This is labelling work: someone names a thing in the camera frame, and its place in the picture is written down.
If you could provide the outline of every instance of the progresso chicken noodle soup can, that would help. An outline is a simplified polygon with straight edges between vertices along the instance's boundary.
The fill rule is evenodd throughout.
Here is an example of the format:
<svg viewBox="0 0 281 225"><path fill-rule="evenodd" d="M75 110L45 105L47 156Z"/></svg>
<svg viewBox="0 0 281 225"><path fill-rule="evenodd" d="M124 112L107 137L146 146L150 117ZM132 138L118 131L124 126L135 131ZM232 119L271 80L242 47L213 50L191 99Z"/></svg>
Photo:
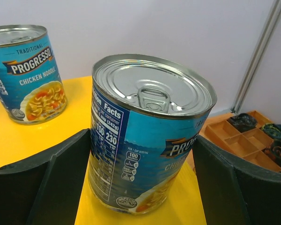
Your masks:
<svg viewBox="0 0 281 225"><path fill-rule="evenodd" d="M18 123L35 124L67 105L47 29L0 26L0 101Z"/></svg>
<svg viewBox="0 0 281 225"><path fill-rule="evenodd" d="M204 78L171 61L122 54L97 62L88 171L95 196L131 214L161 205L216 100Z"/></svg>

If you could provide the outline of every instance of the round seal on label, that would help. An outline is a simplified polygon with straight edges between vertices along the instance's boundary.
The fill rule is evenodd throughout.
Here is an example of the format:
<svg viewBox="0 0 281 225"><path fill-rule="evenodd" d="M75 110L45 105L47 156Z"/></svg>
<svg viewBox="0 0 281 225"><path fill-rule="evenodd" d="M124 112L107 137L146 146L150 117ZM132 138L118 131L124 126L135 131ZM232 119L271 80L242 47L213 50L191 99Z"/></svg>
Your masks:
<svg viewBox="0 0 281 225"><path fill-rule="evenodd" d="M17 119L24 119L25 113L19 109L12 109L11 113L17 118Z"/></svg>
<svg viewBox="0 0 281 225"><path fill-rule="evenodd" d="M137 206L137 202L133 198L128 197L117 198L117 204L126 209L132 209Z"/></svg>

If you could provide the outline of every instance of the metal pole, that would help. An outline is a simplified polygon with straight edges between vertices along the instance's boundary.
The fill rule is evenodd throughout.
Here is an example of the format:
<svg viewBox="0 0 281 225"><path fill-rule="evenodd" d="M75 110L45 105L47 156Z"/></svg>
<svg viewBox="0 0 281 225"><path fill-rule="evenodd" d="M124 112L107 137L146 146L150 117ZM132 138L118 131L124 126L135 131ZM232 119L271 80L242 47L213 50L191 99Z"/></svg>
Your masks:
<svg viewBox="0 0 281 225"><path fill-rule="evenodd" d="M261 33L261 36L259 38L259 41L256 45L252 59L247 68L247 71L246 71L246 74L244 77L244 81L237 94L235 102L231 108L232 112L235 114L239 113L239 111L244 103L244 99L248 93L250 85L257 72L257 68L261 62L262 56L266 50L266 47L269 43L269 40L273 34L273 31L278 23L280 16L281 16L281 0L275 0L273 2L272 9L269 13L268 19L266 20L266 23L265 23L265 26Z"/></svg>

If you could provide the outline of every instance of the silver can lid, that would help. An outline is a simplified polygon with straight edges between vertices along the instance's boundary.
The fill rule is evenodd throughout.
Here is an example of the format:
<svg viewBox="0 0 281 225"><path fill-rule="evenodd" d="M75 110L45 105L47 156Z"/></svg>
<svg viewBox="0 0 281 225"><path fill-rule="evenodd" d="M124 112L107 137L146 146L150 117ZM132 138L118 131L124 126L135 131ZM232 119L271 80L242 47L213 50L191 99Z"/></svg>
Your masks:
<svg viewBox="0 0 281 225"><path fill-rule="evenodd" d="M47 33L47 29L36 25L0 26L0 47L19 45L34 41Z"/></svg>
<svg viewBox="0 0 281 225"><path fill-rule="evenodd" d="M217 101L214 88L203 77L152 56L107 56L93 66L93 79L119 105L143 114L192 117Z"/></svg>

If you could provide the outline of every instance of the blue can label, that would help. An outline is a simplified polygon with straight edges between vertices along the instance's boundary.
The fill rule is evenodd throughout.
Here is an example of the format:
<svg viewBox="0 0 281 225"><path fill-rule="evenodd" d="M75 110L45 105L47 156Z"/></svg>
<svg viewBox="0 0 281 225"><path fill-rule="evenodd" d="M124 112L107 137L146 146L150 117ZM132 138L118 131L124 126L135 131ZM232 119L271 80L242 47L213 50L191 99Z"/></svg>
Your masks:
<svg viewBox="0 0 281 225"><path fill-rule="evenodd" d="M67 105L48 35L0 48L0 101L22 123L46 120Z"/></svg>
<svg viewBox="0 0 281 225"><path fill-rule="evenodd" d="M168 120L127 110L93 86L89 182L108 206L144 213L167 196L209 112Z"/></svg>

